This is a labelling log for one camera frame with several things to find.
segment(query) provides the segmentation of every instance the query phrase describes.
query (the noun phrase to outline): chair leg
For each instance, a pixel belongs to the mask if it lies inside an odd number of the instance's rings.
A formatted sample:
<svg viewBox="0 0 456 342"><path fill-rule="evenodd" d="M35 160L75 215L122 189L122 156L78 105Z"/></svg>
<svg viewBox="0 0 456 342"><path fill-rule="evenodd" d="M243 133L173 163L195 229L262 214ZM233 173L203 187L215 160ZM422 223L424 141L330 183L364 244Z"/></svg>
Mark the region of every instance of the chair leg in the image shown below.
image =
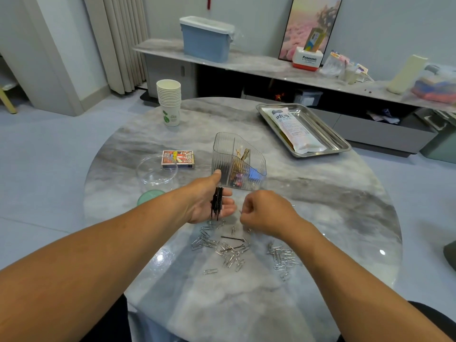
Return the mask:
<svg viewBox="0 0 456 342"><path fill-rule="evenodd" d="M10 102L6 93L0 88L0 99L11 114L16 114L16 108Z"/></svg>

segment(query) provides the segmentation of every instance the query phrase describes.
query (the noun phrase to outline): forearm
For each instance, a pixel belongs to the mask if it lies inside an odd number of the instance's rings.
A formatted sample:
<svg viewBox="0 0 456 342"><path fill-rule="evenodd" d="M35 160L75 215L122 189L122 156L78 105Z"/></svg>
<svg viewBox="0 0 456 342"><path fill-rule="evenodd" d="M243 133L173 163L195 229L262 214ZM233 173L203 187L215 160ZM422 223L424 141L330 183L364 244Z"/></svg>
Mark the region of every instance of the forearm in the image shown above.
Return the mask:
<svg viewBox="0 0 456 342"><path fill-rule="evenodd" d="M60 239L0 271L0 340L79 341L188 220L191 192L182 190Z"/></svg>
<svg viewBox="0 0 456 342"><path fill-rule="evenodd" d="M310 223L300 221L284 241L309 270L347 342L450 341Z"/></svg>

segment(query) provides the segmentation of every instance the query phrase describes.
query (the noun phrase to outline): hand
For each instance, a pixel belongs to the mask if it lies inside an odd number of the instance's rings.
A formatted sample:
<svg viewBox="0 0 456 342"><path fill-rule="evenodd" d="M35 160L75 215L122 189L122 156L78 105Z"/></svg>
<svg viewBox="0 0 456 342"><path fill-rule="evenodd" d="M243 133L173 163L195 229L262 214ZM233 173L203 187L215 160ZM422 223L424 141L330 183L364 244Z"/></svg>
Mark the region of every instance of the hand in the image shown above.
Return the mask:
<svg viewBox="0 0 456 342"><path fill-rule="evenodd" d="M245 197L241 223L248 228L282 239L303 220L291 203L271 190L258 190Z"/></svg>
<svg viewBox="0 0 456 342"><path fill-rule="evenodd" d="M196 203L191 206L191 218L188 223L200 223L211 218L211 201L221 176L222 172L217 169L211 176L196 179L185 186L185 189L189 190L191 195L194 195L196 201ZM222 194L223 206L218 216L219 218L230 216L237 209L234 200L227 198L233 195L231 189L224 188Z"/></svg>

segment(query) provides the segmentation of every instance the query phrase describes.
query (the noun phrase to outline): stainless steel tray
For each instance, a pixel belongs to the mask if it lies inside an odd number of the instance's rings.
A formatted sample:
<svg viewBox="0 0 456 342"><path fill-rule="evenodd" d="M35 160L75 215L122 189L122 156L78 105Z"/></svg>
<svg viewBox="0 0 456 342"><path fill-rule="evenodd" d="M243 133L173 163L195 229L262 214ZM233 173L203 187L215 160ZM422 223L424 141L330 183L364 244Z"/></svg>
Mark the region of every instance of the stainless steel tray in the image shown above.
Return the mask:
<svg viewBox="0 0 456 342"><path fill-rule="evenodd" d="M300 155L295 152L292 144L280 130L280 128L274 123L274 121L265 113L264 108L285 108L287 107L290 113L292 113L296 119L311 132L323 145L326 146L326 150L322 152L308 152ZM286 148L294 157L305 158L313 156L322 156L330 154L338 154L340 152L350 151L352 146L347 141L333 131L328 125L326 125L318 116L316 116L309 108L294 103L277 103L277 104L261 104L257 106L259 114L265 119L268 125L272 128L278 138L284 143Z"/></svg>

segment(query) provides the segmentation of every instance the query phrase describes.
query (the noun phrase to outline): green lid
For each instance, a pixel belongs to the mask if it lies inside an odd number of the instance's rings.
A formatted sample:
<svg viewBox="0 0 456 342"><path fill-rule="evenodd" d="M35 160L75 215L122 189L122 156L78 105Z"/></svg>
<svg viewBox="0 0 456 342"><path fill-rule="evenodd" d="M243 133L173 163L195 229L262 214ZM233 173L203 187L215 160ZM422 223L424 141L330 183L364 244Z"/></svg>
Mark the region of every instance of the green lid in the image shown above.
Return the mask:
<svg viewBox="0 0 456 342"><path fill-rule="evenodd" d="M148 190L142 196L140 196L140 199L138 199L136 206L141 205L146 201L150 201L151 199L157 198L159 195L162 195L163 193L164 192L162 190Z"/></svg>

